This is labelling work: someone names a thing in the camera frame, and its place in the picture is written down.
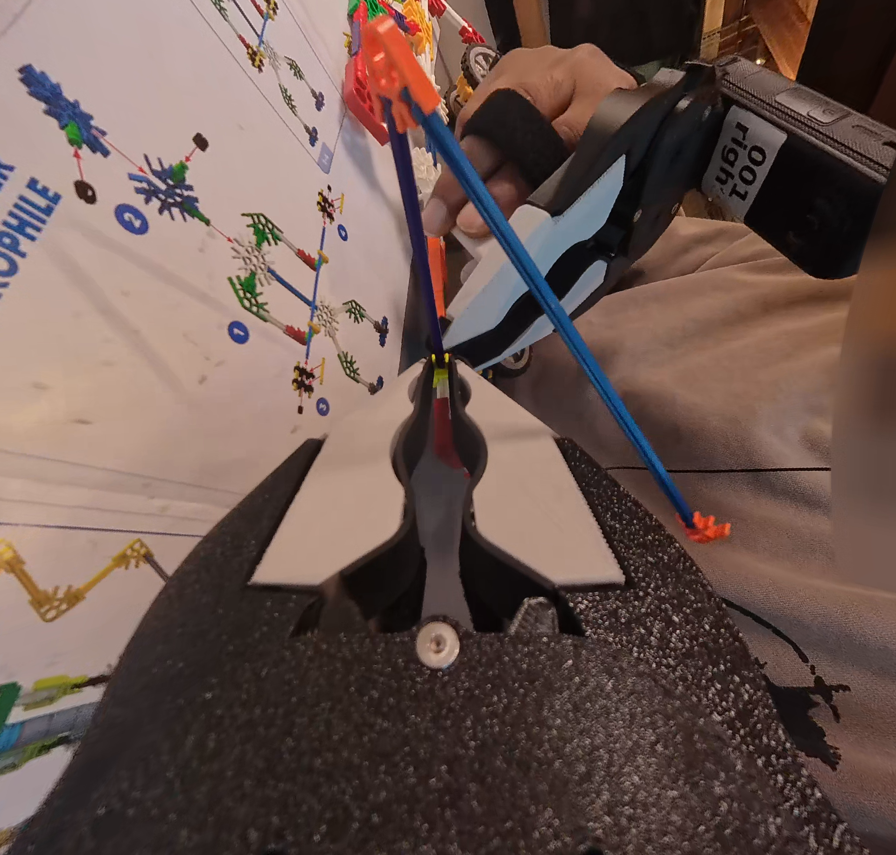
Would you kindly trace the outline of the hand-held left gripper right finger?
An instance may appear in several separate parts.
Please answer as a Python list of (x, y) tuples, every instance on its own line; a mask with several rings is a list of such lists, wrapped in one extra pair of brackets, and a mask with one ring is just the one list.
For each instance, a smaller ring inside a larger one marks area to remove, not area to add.
[(583, 629), (570, 596), (625, 575), (552, 430), (474, 370), (455, 372), (455, 446), (469, 474), (459, 574), (475, 629), (507, 629), (546, 600), (560, 629)]

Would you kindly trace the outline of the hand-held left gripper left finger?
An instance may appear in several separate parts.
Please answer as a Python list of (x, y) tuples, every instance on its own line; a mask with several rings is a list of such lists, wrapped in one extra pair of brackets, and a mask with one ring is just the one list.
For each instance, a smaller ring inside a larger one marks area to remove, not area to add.
[(420, 590), (422, 548), (410, 477), (427, 443), (434, 368), (412, 366), (325, 437), (251, 583), (330, 600), (365, 620), (394, 617)]

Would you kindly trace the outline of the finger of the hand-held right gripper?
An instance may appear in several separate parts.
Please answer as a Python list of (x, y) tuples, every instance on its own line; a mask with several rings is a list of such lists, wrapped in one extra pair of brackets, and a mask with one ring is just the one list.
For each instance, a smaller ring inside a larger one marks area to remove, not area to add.
[[(509, 223), (543, 276), (558, 269), (559, 259), (574, 245), (598, 232), (623, 186), (626, 157), (619, 157), (562, 214), (552, 216), (525, 203)], [(529, 293), (521, 275), (494, 237), (475, 240), (455, 229), (459, 242), (472, 256), (473, 269), (449, 307), (445, 341), (471, 341), (498, 330), (510, 309)]]
[[(614, 264), (615, 257), (597, 247), (576, 245), (549, 270), (546, 283), (566, 314), (573, 316), (605, 282)], [(474, 337), (474, 368), (491, 367), (552, 333), (553, 321), (526, 289), (492, 329)]]

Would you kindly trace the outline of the blue rods with orange connector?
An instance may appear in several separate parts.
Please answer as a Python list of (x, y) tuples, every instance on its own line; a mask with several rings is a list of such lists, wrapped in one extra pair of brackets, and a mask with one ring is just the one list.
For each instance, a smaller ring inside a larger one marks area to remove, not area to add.
[(438, 98), (434, 87), (413, 56), (409, 44), (395, 22), (388, 16), (375, 18), (363, 29), (362, 42), (375, 114), (378, 119), (385, 122), (388, 130), (412, 253), (421, 277), (420, 288), (427, 310), (430, 313), (434, 312), (434, 294), (429, 277), (426, 236), (423, 233), (407, 138), (407, 131), (418, 126), (424, 129), (436, 145), (436, 150), (444, 157), (449, 169), (461, 180), (463, 191), (486, 220), (488, 229), (510, 260), (517, 277), (534, 296), (567, 350), (574, 356), (617, 425), (638, 452), (653, 479), (670, 503), (676, 507), (678, 520), (685, 527), (689, 539), (695, 543), (708, 543), (728, 537), (731, 533), (730, 523), (718, 524), (713, 515), (704, 516), (700, 512), (692, 511), (687, 504), (641, 428), (574, 328), (572, 319), (548, 286), (536, 262), (510, 222), (504, 218), (497, 202), (487, 191), (484, 182), (473, 169), (458, 142), (442, 122), (437, 109)]

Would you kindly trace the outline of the colourful rod and connector model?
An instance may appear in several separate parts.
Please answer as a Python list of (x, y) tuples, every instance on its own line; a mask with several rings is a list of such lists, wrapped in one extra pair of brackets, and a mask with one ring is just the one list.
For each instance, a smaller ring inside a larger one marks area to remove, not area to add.
[[(370, 132), (379, 144), (387, 144), (385, 123), (375, 117), (374, 98), (368, 83), (368, 74), (362, 55), (362, 32), (365, 26), (378, 16), (388, 15), (402, 32), (419, 65), (436, 90), (435, 59), (438, 33), (434, 22), (443, 22), (447, 29), (458, 34), (461, 42), (486, 43), (476, 28), (454, 11), (446, 0), (349, 0), (347, 20), (350, 23), (350, 41), (346, 48), (350, 53), (343, 82), (343, 99), (356, 120)], [(462, 76), (448, 89), (440, 105), (442, 121), (453, 124), (473, 90)], [(434, 145), (427, 139), (425, 148), (410, 150), (413, 174), (420, 204), (430, 197), (434, 183), (440, 175)], [(434, 308), (440, 321), (446, 320), (444, 287), (447, 280), (445, 243), (443, 238), (427, 238), (427, 259), (434, 294)], [(454, 447), (450, 401), (448, 397), (447, 370), (436, 369), (434, 379), (434, 453), (438, 460), (452, 469), (462, 467)]]

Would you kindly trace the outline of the person's right hand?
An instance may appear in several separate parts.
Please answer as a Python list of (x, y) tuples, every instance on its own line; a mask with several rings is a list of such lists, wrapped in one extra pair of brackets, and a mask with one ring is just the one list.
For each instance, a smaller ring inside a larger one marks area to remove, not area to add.
[(504, 217), (510, 218), (534, 187), (520, 163), (503, 147), (468, 131), (471, 118), (492, 93), (519, 93), (552, 125), (571, 152), (599, 103), (614, 90), (632, 90), (638, 85), (636, 78), (593, 44), (570, 49), (550, 45), (514, 49), (476, 88), (457, 117), (455, 136)]

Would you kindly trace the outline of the white instruction sheet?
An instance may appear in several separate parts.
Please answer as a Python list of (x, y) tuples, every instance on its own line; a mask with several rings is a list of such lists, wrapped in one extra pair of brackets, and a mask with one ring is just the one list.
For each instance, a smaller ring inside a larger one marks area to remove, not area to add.
[(2, 572), (2, 827), (73, 756), (170, 574), (294, 446), (373, 401), (321, 337), (243, 310), (250, 222), (286, 241), (260, 286), (308, 329), (317, 293), (361, 377), (395, 377), (409, 247), (392, 157), (346, 109), (349, 0), (2, 0), (2, 543), (41, 591), (106, 575), (43, 621)]

